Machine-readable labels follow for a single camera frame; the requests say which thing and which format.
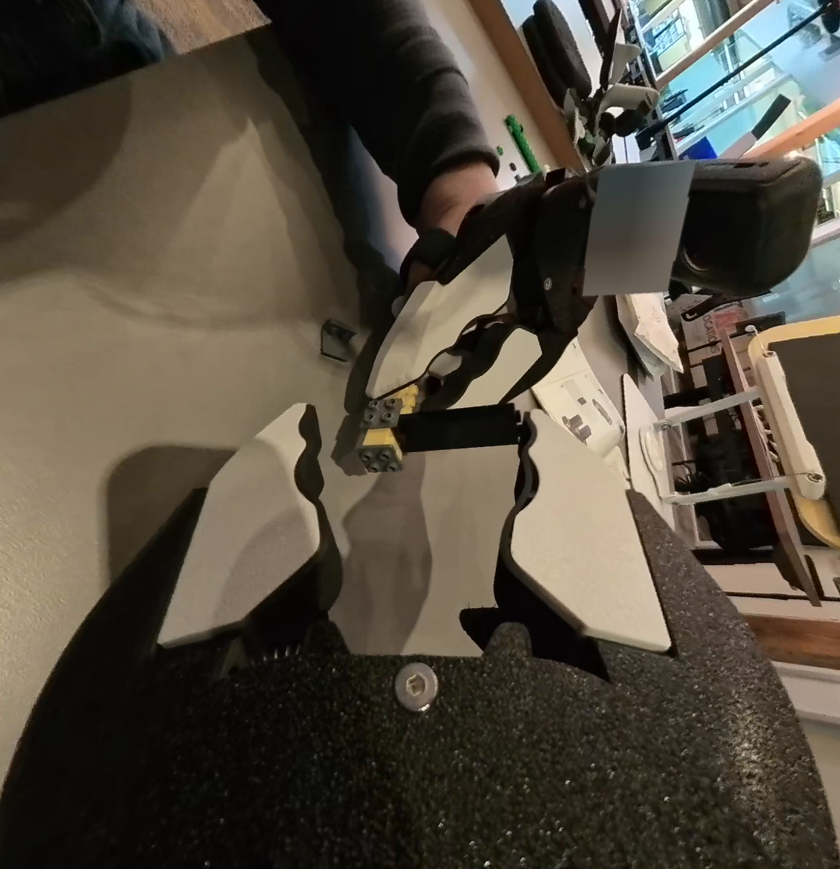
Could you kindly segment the green long brick plate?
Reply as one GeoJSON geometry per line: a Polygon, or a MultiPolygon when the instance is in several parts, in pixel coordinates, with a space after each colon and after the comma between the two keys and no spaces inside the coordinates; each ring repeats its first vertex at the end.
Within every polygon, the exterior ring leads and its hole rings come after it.
{"type": "Polygon", "coordinates": [[[503,123],[508,134],[511,136],[513,145],[519,152],[527,171],[533,175],[540,173],[542,171],[542,166],[534,156],[534,150],[531,148],[529,141],[526,138],[523,125],[520,123],[518,118],[515,115],[510,114],[504,118],[503,123]]]}

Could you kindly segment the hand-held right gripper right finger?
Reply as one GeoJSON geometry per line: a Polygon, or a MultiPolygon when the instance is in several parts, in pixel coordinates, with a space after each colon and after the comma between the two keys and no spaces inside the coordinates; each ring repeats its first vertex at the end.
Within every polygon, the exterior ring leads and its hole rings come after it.
{"type": "Polygon", "coordinates": [[[578,635],[669,652],[622,476],[544,411],[524,422],[524,483],[502,530],[504,564],[578,635]]]}

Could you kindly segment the long black brick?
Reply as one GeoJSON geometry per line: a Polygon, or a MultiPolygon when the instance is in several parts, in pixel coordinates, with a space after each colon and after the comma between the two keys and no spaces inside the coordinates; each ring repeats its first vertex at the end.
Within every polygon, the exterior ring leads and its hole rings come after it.
{"type": "Polygon", "coordinates": [[[522,418],[512,403],[401,415],[394,429],[404,454],[515,446],[522,418]]]}

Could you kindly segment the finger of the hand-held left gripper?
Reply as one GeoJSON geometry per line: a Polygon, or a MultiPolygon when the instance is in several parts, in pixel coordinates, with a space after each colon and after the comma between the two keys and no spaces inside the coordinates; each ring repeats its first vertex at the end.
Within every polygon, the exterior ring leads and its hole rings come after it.
{"type": "Polygon", "coordinates": [[[481,255],[446,284],[419,284],[377,352],[365,395],[381,399],[421,381],[469,327],[505,309],[512,272],[512,255],[481,255]]]}
{"type": "Polygon", "coordinates": [[[531,329],[514,315],[481,317],[427,365],[427,411],[492,406],[549,374],[579,330],[531,329]]]}

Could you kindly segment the dark divider panel pale edge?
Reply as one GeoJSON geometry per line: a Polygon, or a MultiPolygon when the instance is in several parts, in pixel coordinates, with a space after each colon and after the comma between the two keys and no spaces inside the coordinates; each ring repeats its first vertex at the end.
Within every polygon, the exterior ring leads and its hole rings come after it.
{"type": "Polygon", "coordinates": [[[789,490],[804,527],[840,551],[840,315],[804,320],[761,332],[780,358],[805,433],[826,476],[822,501],[789,490]]]}

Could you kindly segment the grey desk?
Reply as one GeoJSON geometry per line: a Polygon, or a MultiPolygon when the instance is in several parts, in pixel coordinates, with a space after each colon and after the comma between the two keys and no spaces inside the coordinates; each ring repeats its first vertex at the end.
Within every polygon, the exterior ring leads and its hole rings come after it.
{"type": "Polygon", "coordinates": [[[313,343],[348,313],[348,220],[296,112],[347,123],[272,26],[113,84],[121,129],[93,116],[110,86],[44,106],[78,134],[0,121],[0,195],[61,193],[0,244],[0,480],[26,489],[0,506],[0,668],[56,657],[0,867],[662,867],[677,775],[641,709],[673,697],[649,667],[684,663],[670,529],[627,492],[655,654],[578,635],[504,564],[520,448],[342,477],[354,381],[313,343]],[[160,646],[209,484],[300,402],[342,559],[327,620],[293,648],[160,646]]]}

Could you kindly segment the black mesh chair back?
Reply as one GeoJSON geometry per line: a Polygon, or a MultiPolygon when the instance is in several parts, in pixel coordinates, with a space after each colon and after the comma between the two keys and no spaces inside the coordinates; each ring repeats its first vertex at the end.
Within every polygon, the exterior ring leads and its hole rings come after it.
{"type": "Polygon", "coordinates": [[[546,92],[558,105],[570,91],[581,100],[593,92],[591,78],[565,17],[555,3],[534,2],[522,37],[546,92]]]}

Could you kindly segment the person's left hand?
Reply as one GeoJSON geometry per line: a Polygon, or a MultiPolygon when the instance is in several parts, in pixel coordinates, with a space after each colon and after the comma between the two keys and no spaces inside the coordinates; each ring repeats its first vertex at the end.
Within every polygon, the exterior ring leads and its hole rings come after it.
{"type": "Polygon", "coordinates": [[[455,235],[477,203],[499,192],[495,173],[483,162],[447,170],[427,186],[413,227],[418,234],[442,229],[455,235]]]}

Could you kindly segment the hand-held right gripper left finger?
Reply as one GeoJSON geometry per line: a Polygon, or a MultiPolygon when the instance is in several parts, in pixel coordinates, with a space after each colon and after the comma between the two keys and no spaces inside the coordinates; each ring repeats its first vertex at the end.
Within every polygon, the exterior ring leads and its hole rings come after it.
{"type": "Polygon", "coordinates": [[[296,403],[226,462],[204,497],[160,646],[236,628],[251,648],[293,648],[327,620],[342,559],[321,496],[317,410],[296,403]]]}

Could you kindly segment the person's left forearm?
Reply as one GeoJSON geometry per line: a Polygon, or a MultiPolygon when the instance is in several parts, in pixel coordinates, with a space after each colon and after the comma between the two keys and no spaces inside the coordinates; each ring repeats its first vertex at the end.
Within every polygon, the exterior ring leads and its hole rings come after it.
{"type": "Polygon", "coordinates": [[[500,158],[452,51],[420,2],[256,2],[296,71],[396,186],[412,228],[437,176],[500,158]]]}

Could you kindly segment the small dark grey brick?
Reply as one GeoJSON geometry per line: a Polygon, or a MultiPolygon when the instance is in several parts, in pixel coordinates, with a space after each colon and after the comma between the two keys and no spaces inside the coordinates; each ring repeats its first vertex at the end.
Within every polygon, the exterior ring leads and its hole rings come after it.
{"type": "Polygon", "coordinates": [[[357,351],[354,345],[357,332],[347,323],[328,318],[320,327],[320,355],[333,362],[351,364],[356,361],[357,351]]]}

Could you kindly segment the grey and yellow brick assembly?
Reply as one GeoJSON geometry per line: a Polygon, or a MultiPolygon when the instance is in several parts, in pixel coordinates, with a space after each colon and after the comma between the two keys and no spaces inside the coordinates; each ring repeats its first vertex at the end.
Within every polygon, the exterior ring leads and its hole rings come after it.
{"type": "Polygon", "coordinates": [[[385,396],[364,397],[340,426],[331,458],[347,475],[389,473],[403,468],[403,418],[416,410],[421,389],[404,386],[385,396]]]}

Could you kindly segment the printed cardboard box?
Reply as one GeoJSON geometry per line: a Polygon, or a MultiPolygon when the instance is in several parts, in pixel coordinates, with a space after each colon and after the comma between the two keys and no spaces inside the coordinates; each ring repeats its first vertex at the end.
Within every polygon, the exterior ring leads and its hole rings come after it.
{"type": "Polygon", "coordinates": [[[735,331],[738,324],[751,315],[750,301],[732,301],[718,305],[702,314],[686,310],[680,317],[686,352],[711,347],[719,337],[735,331]]]}

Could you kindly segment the open instruction booklet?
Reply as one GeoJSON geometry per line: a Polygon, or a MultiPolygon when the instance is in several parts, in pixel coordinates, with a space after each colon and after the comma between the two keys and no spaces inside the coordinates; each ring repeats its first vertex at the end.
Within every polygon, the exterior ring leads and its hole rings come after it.
{"type": "Polygon", "coordinates": [[[532,387],[540,407],[610,468],[630,481],[626,426],[574,340],[547,375],[532,387]]]}

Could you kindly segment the person's blue jeans leg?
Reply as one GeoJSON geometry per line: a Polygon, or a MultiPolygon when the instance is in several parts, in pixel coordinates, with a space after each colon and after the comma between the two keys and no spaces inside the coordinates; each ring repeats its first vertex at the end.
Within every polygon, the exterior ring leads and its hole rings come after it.
{"type": "Polygon", "coordinates": [[[128,1],[0,1],[0,118],[175,55],[128,1]]]}

